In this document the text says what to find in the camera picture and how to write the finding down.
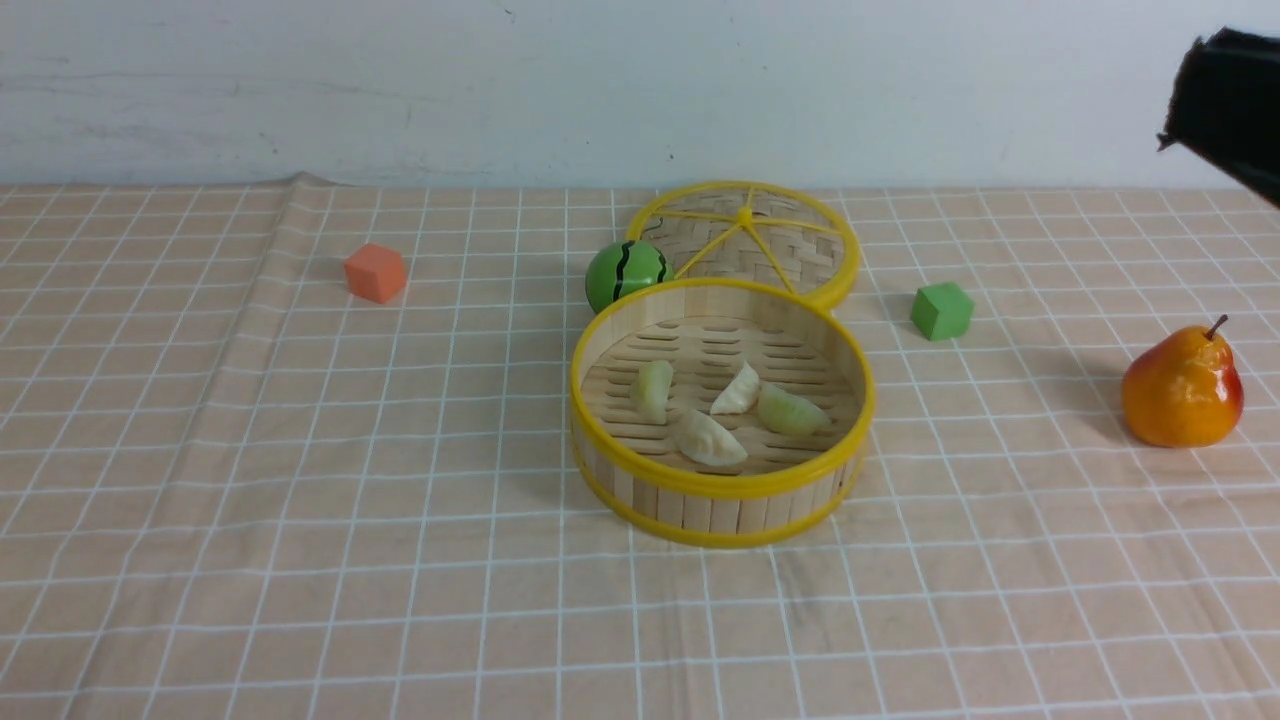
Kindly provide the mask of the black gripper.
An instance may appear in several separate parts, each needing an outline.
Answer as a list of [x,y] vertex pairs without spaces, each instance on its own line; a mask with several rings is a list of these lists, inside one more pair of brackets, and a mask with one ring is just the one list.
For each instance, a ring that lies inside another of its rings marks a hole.
[[1180,143],[1279,205],[1279,38],[1222,27],[1181,59],[1158,150]]

